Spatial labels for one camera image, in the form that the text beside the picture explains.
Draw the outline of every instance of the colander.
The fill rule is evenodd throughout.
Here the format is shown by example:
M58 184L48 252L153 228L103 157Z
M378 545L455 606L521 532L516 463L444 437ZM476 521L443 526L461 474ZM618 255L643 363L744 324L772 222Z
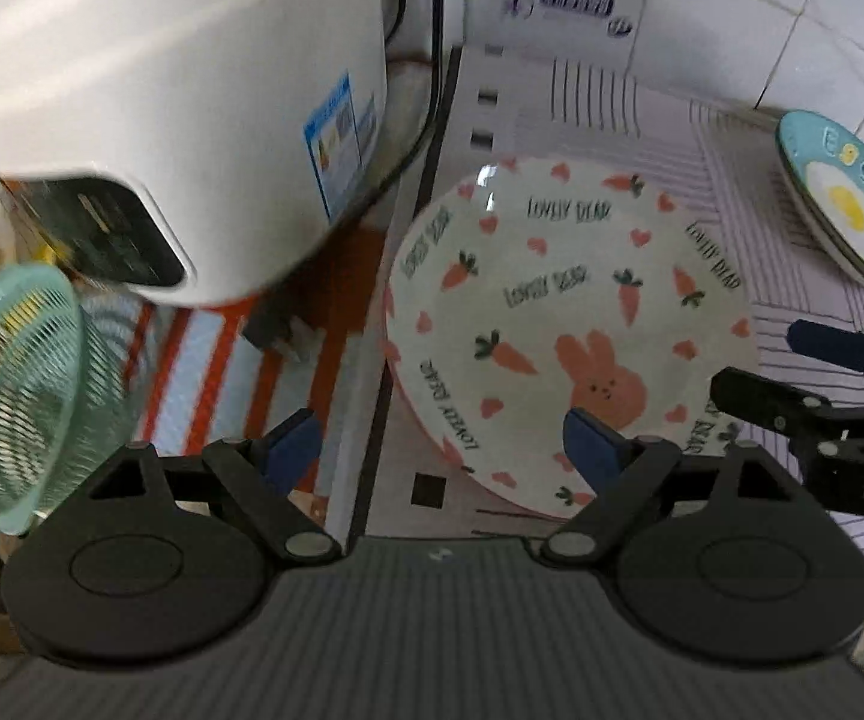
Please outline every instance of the colander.
M57 268L0 274L0 531L24 533L124 440L122 370Z

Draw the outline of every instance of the plate with carrot pattern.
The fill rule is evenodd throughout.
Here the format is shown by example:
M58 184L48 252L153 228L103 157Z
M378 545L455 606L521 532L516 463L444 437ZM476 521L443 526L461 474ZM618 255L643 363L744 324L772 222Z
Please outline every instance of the plate with carrot pattern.
M563 454L581 406L626 436L722 454L709 403L755 370L742 277L675 197L597 163L482 167L416 218L385 292L386 357L448 464L535 512L594 497Z

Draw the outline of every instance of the pink heart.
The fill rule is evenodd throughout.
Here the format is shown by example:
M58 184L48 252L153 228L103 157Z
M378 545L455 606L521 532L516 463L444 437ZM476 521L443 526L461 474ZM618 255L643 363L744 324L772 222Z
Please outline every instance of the pink heart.
M539 257L544 257L545 252L549 251L549 246L546 244L544 238L530 238L525 242L525 245L536 252Z
M751 330L749 329L749 321L747 319L739 319L736 324L733 324L731 331L733 332L733 336L749 338L749 333L751 333Z
M385 285L385 300L383 300L385 304L385 313L388 314L392 319L395 319L395 300L392 299L392 285Z
M466 464L466 461L462 459L462 455L459 454L459 450L446 437L443 437L442 440L442 453L445 455L445 462L450 466L457 466L460 469Z
M688 419L688 409L682 404L675 406L673 410L665 413L666 422L685 422Z
M497 397L482 398L482 403L479 404L479 412L482 413L483 419L491 419L493 415L496 415L504 408L505 404Z
M683 360L694 360L699 350L692 341L679 341L672 347L672 353L679 355Z
M559 162L558 165L553 167L551 175L553 178L558 178L563 184L568 184L568 180L572 177L572 171L565 162Z
M494 473L493 482L505 485L507 488L511 488L512 490L518 487L518 482L512 478L512 474L508 471L499 471L498 473Z
M416 333L425 335L431 329L432 317L429 317L429 314L426 314L426 312L421 312L419 314L419 319L416 321Z
M652 240L652 233L648 230L635 229L629 233L629 239L635 248L642 248Z
M575 470L575 466L573 466L572 461L565 455L565 452L556 452L552 455L552 460L562 466L565 473L571 473Z
M391 360L392 362L402 362L402 357L398 352L398 346L391 341L386 341L385 343L385 358L386 360Z

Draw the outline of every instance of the pink rabbit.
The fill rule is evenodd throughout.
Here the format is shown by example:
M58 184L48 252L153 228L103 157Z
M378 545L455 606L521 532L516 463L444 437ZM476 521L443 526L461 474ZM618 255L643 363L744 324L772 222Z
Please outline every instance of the pink rabbit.
M559 336L555 353L572 380L572 408L593 413L614 430L631 425L645 411L648 391L637 373L616 365L616 353L604 333L586 336L589 351L574 336Z

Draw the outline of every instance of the white rice cooker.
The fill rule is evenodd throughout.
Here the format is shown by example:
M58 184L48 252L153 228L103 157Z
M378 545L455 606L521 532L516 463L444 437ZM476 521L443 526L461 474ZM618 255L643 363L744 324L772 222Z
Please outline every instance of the white rice cooker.
M0 1L0 176L78 271L157 302L309 255L385 100L380 0Z

